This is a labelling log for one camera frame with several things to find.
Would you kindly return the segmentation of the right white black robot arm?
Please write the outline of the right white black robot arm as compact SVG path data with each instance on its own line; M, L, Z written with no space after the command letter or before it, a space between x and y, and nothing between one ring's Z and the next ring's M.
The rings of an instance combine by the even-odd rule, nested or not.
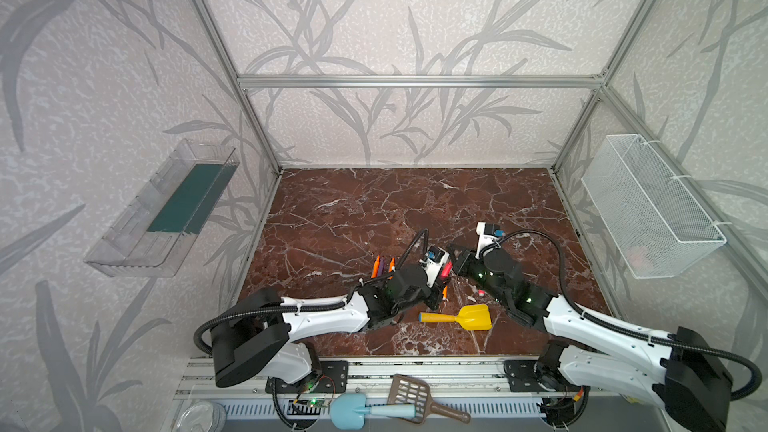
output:
M476 248L451 244L448 252L454 272L474 282L509 318L553 337L538 362L547 386L604 389L654 405L689 431L723 431L731 403L762 385L753 361L710 347L691 329L653 330L579 305L567 294L560 244L554 246L559 292L528 281L503 248L518 235L482 223Z

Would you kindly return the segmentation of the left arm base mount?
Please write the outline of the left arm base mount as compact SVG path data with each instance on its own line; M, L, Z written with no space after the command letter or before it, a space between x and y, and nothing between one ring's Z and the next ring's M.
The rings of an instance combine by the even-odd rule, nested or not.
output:
M308 377L301 379L296 384L288 384L281 379L269 378L266 382L266 393L272 394L304 394L344 393L349 378L349 362L345 360L321 360L321 370L311 372Z

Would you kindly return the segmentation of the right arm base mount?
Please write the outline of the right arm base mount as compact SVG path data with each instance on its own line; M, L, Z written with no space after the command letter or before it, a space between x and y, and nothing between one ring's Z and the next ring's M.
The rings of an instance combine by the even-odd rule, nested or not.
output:
M508 359L503 373L511 392L577 392L578 386L568 382L556 369L533 359Z

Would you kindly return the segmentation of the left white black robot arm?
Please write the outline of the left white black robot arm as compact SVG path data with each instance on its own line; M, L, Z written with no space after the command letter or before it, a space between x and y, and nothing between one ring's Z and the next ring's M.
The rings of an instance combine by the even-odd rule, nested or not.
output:
M426 230L414 241L422 246L418 261L403 255L392 271L362 280L342 296L297 299L267 287L204 322L193 343L212 358L216 386L232 387L256 376L304 384L321 374L309 339L377 330L420 304L438 309L452 258L429 244Z

